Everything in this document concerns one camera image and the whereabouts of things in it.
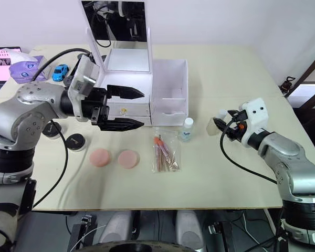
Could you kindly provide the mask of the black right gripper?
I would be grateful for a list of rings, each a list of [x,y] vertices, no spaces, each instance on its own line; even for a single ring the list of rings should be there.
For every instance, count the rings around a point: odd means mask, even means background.
[[[224,131],[226,128],[225,135],[230,141],[237,140],[241,142],[247,130],[246,120],[248,116],[241,115],[241,112],[238,110],[228,110],[227,112],[232,117],[228,124],[224,120],[216,117],[213,118],[213,121],[220,131]]]

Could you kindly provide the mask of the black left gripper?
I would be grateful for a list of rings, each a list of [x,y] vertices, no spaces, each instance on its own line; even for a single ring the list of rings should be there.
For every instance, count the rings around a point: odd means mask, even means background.
[[[101,131],[123,132],[144,126],[143,122],[130,118],[115,118],[108,120],[109,107],[107,100],[113,96],[121,99],[143,98],[144,93],[126,86],[107,85],[105,88],[93,88],[90,94],[81,102],[83,116]]]

